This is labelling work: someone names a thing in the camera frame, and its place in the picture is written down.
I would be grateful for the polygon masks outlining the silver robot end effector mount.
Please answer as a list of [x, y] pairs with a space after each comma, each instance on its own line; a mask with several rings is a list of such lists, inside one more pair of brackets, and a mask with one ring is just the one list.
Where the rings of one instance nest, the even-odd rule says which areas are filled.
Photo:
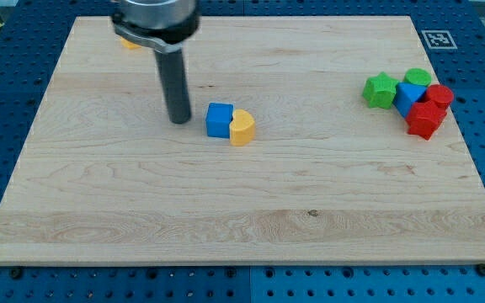
[[121, 0], [111, 15], [117, 35], [131, 43], [169, 54], [200, 27], [198, 0]]

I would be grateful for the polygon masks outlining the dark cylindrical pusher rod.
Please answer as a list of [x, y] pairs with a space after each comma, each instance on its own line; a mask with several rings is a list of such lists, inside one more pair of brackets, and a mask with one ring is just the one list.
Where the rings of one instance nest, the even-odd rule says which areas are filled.
[[181, 48], [172, 52], [155, 50], [154, 54], [168, 118], [174, 124], [185, 124], [192, 114], [183, 51]]

